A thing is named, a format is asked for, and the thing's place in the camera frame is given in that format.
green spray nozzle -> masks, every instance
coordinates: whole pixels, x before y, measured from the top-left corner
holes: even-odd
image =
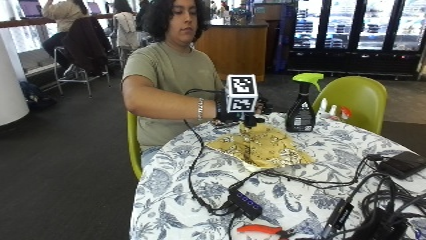
[[[318,91],[320,91],[319,85],[318,85],[318,80],[320,80],[320,79],[323,79],[322,73],[300,73],[292,77],[292,81],[306,82],[306,83],[311,83],[312,85],[315,85]]]

yellow-green chair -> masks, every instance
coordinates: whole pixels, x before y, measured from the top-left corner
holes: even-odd
[[[142,176],[140,167],[140,148],[136,141],[136,116],[127,112],[127,142],[128,142],[128,155],[130,163],[135,178]]]
[[[387,92],[377,81],[360,76],[335,79],[322,89],[314,101],[315,112],[323,98],[327,99],[327,111],[332,104],[349,109],[351,117],[345,121],[347,124],[380,134]]]

crumpled gold foil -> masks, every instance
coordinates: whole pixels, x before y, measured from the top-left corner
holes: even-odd
[[[238,134],[223,135],[206,146],[260,169],[314,162],[306,153],[295,149],[290,137],[264,123],[251,128],[240,123]]]

floral tablecloth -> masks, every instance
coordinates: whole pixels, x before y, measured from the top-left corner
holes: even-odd
[[[266,123],[284,131],[284,114],[272,113]],[[236,133],[238,127],[214,129],[208,124],[194,128],[204,142],[227,133]],[[318,181],[347,182],[353,177],[360,159],[369,153],[391,156],[407,150],[397,143],[344,123],[319,119],[310,133],[288,133],[299,149],[315,163],[287,166],[280,171],[288,175]],[[176,136],[158,151],[152,163],[143,169],[130,219],[130,239],[228,239],[227,226],[231,215],[212,216],[191,199],[187,187],[187,173],[199,143],[191,131]],[[423,193],[424,171],[404,181],[397,181],[408,190]],[[239,160],[204,148],[191,174],[198,196],[219,207],[227,198],[227,187],[243,179],[250,172]],[[339,198],[345,198],[355,185],[318,189],[286,178],[255,175],[238,189],[263,208],[262,215],[250,221],[240,217],[234,221],[231,239],[276,239],[263,233],[238,233],[243,224],[262,224],[296,230],[295,237],[318,237]],[[345,221],[351,229],[363,221],[356,202],[375,192],[376,181],[369,180],[353,197],[353,210]],[[421,219],[411,220],[426,233]]]

display fridge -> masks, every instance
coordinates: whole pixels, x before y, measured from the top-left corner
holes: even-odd
[[[299,0],[287,71],[416,76],[426,0]]]

